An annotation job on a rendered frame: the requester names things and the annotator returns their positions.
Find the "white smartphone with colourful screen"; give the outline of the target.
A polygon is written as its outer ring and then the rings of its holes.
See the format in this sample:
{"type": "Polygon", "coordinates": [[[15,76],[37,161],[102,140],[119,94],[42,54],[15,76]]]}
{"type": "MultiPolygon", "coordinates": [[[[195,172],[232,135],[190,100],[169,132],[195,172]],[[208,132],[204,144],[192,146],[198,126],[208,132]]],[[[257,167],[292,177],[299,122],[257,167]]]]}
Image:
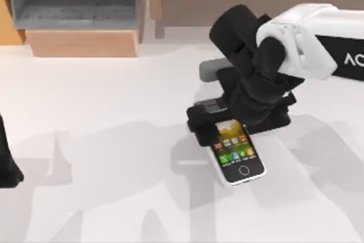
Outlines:
{"type": "Polygon", "coordinates": [[[246,126],[236,120],[219,122],[217,140],[210,147],[212,162],[222,183],[238,187],[266,174],[246,126]]]}

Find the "pale wooden drawer front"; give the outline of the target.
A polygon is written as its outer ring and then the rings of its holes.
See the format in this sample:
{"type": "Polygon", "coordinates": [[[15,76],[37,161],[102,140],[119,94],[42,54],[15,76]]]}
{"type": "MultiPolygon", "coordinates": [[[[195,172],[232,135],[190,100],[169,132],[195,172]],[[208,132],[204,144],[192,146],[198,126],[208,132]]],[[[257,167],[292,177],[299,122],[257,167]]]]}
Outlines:
{"type": "Polygon", "coordinates": [[[136,57],[139,30],[31,30],[26,39],[36,57],[136,57]]]}

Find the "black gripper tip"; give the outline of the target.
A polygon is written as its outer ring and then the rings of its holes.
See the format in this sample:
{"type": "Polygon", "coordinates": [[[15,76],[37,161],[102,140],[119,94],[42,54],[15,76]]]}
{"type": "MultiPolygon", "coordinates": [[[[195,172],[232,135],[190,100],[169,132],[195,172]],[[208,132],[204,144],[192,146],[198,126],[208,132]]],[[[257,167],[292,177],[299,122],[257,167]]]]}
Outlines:
{"type": "Polygon", "coordinates": [[[11,155],[3,118],[0,115],[0,189],[15,188],[22,181],[24,175],[11,155]]]}

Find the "orange wooden cupboard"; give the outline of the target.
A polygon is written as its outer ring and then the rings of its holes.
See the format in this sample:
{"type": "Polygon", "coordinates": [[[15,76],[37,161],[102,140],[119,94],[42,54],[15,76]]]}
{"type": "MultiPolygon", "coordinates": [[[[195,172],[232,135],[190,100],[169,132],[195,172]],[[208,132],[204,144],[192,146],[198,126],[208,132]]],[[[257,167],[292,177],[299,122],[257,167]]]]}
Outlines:
{"type": "Polygon", "coordinates": [[[14,27],[10,0],[0,0],[0,46],[20,46],[25,38],[25,31],[14,27]]]}

